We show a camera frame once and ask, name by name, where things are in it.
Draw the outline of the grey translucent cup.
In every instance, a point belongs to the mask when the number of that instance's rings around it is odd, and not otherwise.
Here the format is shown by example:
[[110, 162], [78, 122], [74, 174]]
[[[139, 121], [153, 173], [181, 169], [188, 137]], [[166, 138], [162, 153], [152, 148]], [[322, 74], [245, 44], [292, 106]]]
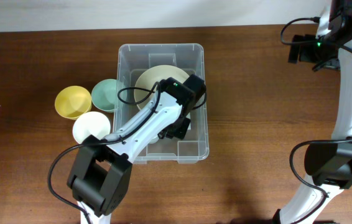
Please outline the grey translucent cup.
[[157, 141], [159, 140], [159, 138], [156, 136], [153, 139], [151, 139], [151, 141], [149, 142], [149, 144], [155, 144]]

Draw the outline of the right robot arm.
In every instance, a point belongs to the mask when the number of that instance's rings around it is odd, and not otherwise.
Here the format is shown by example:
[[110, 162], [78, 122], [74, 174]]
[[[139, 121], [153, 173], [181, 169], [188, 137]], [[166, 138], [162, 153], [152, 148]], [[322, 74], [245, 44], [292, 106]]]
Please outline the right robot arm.
[[326, 205], [352, 186], [352, 0], [332, 0], [312, 21], [318, 24], [316, 34], [295, 35], [288, 42], [289, 62], [339, 71], [338, 114], [331, 139], [301, 143], [305, 175], [273, 223], [316, 223]]

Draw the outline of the clear plastic storage container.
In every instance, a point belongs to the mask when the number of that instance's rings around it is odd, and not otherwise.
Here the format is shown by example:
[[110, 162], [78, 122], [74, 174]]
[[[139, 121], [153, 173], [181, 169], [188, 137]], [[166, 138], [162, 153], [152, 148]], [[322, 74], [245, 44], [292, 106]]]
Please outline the clear plastic storage container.
[[[124, 44], [119, 48], [117, 80], [126, 87], [134, 86], [148, 69], [158, 65], [173, 65], [205, 79], [204, 49], [200, 44]], [[209, 155], [209, 135], [206, 105], [190, 113], [192, 129], [183, 140], [164, 138], [148, 144], [135, 163], [177, 161], [193, 164]]]

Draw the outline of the white label in container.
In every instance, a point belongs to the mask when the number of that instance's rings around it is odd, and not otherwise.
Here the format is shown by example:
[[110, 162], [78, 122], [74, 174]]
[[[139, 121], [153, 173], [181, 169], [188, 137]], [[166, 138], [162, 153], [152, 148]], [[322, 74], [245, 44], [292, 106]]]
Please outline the white label in container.
[[188, 118], [189, 120], [190, 120], [190, 122], [189, 122], [189, 125], [188, 125], [188, 130], [191, 130], [192, 129], [192, 122], [191, 122], [191, 116], [190, 116], [190, 113], [189, 114], [187, 114], [187, 116], [186, 116], [186, 118]]

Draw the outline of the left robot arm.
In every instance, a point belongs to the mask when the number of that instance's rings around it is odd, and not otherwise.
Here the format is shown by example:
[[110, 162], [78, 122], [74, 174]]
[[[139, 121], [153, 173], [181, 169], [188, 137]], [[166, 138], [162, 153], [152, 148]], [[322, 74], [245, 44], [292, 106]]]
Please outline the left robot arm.
[[79, 147], [67, 185], [79, 203], [87, 223], [110, 215], [125, 197], [132, 165], [154, 138], [186, 135], [190, 119], [205, 95], [205, 82], [190, 75], [180, 83], [174, 78], [154, 85], [154, 97], [117, 131], [98, 139], [87, 137]]

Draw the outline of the green bowl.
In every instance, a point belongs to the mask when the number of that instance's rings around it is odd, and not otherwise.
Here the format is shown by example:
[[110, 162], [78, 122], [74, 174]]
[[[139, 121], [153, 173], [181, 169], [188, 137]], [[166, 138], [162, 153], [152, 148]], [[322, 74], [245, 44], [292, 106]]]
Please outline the green bowl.
[[114, 113], [118, 102], [118, 91], [125, 87], [123, 82], [115, 79], [102, 80], [91, 92], [92, 103], [101, 111]]

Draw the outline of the yellow bowl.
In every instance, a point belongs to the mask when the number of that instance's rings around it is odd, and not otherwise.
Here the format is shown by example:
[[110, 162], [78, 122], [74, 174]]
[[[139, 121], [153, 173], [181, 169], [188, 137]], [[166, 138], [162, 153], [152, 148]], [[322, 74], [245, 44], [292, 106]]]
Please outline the yellow bowl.
[[63, 118], [77, 120], [90, 112], [92, 98], [90, 92], [82, 86], [68, 86], [55, 99], [55, 110]]

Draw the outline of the white bowl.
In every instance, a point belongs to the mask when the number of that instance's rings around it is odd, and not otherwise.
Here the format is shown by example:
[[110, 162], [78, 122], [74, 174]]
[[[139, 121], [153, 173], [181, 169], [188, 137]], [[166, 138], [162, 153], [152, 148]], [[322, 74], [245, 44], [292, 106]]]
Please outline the white bowl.
[[111, 131], [111, 123], [106, 115], [91, 111], [81, 115], [72, 128], [74, 140], [81, 144], [88, 136], [102, 139]]

